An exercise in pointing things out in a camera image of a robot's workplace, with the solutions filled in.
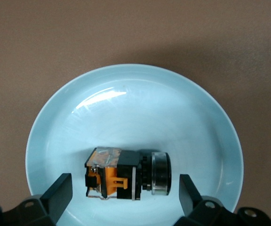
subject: brown background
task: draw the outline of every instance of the brown background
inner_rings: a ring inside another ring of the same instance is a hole
[[[92,69],[143,63],[206,89],[241,141],[240,206],[271,217],[271,1],[0,1],[0,205],[30,195],[25,147],[45,102]]]

